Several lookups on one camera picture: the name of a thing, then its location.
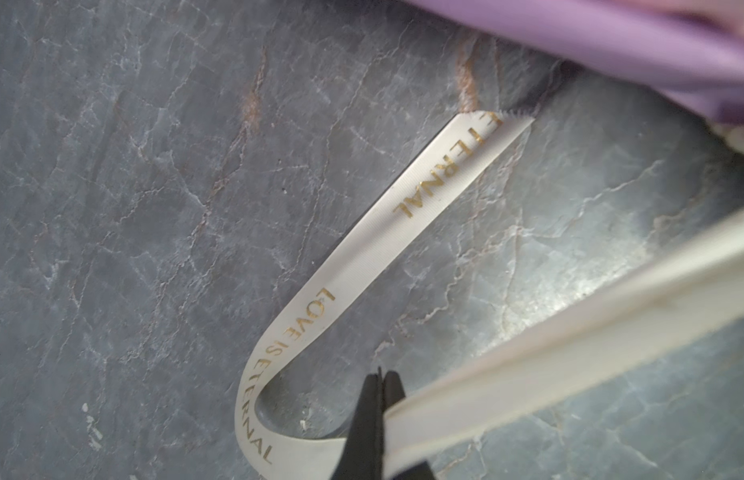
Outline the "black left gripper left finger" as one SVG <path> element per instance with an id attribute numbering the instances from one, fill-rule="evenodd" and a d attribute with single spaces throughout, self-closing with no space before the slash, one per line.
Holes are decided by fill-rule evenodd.
<path id="1" fill-rule="evenodd" d="M 383 476 L 383 379 L 367 375 L 332 480 L 381 480 Z"/>

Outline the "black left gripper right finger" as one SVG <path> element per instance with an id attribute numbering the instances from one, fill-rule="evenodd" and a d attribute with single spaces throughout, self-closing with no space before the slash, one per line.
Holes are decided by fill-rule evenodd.
<path id="1" fill-rule="evenodd" d="M 383 411 L 406 397 L 401 377 L 397 372 L 389 371 L 383 379 Z M 434 473 L 427 462 L 412 466 L 394 477 L 394 480 L 435 480 Z"/>

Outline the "cream printed ribbon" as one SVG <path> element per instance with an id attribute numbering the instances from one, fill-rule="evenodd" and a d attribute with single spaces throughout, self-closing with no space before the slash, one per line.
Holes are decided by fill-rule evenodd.
<path id="1" fill-rule="evenodd" d="M 346 439 L 258 418 L 264 387 L 532 124 L 455 116 L 349 231 L 258 340 L 242 373 L 237 442 L 266 479 L 327 479 Z M 678 250 L 530 327 L 383 415 L 383 477 L 648 363 L 744 317 L 744 208 Z"/>

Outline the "pink purple wrapping paper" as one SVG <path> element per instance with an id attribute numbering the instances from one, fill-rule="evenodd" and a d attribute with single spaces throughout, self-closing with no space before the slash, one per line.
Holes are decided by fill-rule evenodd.
<path id="1" fill-rule="evenodd" d="M 744 36 L 703 13 L 630 1 L 419 1 L 440 17 L 648 86 L 744 125 Z"/>

